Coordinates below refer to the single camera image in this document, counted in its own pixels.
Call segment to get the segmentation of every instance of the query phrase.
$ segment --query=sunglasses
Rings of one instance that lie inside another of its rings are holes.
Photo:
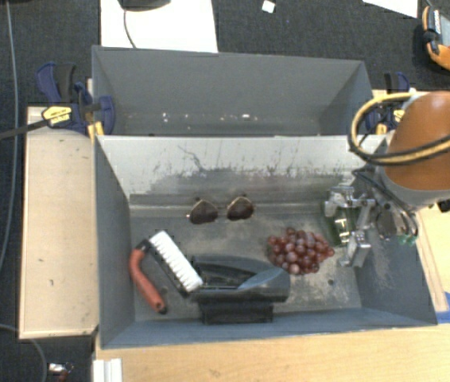
[[[253,213],[253,202],[244,196],[235,198],[227,206],[228,220],[247,220]],[[218,208],[209,201],[197,199],[197,202],[186,217],[192,224],[207,224],[214,222],[218,218]]]

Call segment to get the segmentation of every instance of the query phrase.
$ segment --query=metal bracket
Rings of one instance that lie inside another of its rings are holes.
[[[365,231],[370,227],[370,211],[376,205],[371,198],[354,198],[354,187],[337,186],[330,189],[329,199],[324,202],[324,215],[331,217],[338,207],[343,209],[361,208],[356,230],[351,233],[347,244],[347,253],[339,260],[342,267],[361,267],[371,245],[366,241]]]

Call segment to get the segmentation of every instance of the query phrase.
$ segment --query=orange device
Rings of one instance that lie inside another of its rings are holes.
[[[426,51],[434,62],[450,71],[450,19],[428,6],[422,20]]]

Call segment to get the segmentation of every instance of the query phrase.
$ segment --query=brush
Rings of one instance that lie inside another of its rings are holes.
[[[165,301],[156,290],[156,287],[140,269],[141,262],[149,249],[153,250],[156,257],[166,264],[173,280],[176,280],[180,288],[186,293],[191,293],[198,289],[204,284],[204,281],[167,232],[161,231],[148,240],[144,239],[139,243],[130,255],[129,269],[131,279],[137,287],[138,292],[153,310],[159,314],[166,314],[167,307]]]

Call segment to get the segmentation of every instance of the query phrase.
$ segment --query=gray box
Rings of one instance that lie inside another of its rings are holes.
[[[285,85],[266,77],[268,69],[289,83],[289,95]],[[291,85],[302,80],[308,88]],[[272,323],[202,324],[196,303],[177,293],[151,255],[142,270],[169,312],[155,314],[130,281],[131,248],[160,230],[187,256],[218,252],[265,261],[267,236],[287,226],[331,238],[321,212],[327,190],[350,181],[362,164],[337,135],[368,99],[362,63],[95,48],[93,81],[95,95],[111,94],[118,112],[118,134],[98,137],[95,145],[104,349],[436,324],[417,249],[383,242],[374,229],[367,233],[372,251],[361,269],[340,267],[344,250],[337,248],[317,274],[292,278],[289,299],[275,304]],[[247,106],[238,110],[243,100]],[[234,112],[224,113],[232,102]],[[243,114],[250,119],[240,119]],[[255,213],[229,221],[225,207],[241,194],[254,202]],[[188,221],[197,197],[218,206],[217,221]]]

